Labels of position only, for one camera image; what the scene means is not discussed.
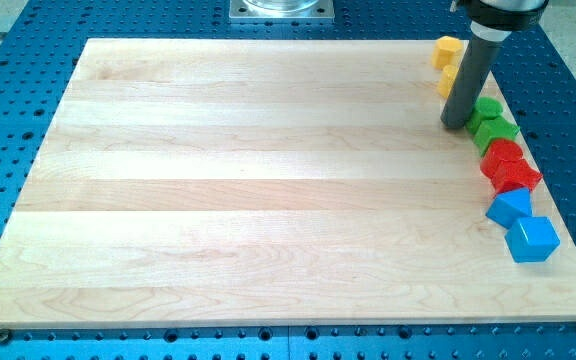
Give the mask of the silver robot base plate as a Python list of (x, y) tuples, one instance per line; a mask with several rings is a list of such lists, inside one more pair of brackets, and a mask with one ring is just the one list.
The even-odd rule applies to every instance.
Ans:
[(332, 20), (333, 0), (230, 0), (229, 19), (256, 20)]

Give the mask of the black robot wrist flange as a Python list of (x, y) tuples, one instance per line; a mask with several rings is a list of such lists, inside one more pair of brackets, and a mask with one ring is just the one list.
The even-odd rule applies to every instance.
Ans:
[(523, 31), (538, 24), (549, 0), (452, 0), (450, 11), (464, 8), (475, 23), (502, 31)]

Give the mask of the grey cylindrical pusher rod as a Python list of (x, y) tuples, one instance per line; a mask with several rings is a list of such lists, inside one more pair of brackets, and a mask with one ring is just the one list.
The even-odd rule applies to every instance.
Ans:
[(511, 34), (475, 21), (471, 22), (470, 29), (472, 37), (441, 114), (444, 127), (450, 130), (463, 128), (469, 120), (503, 42)]

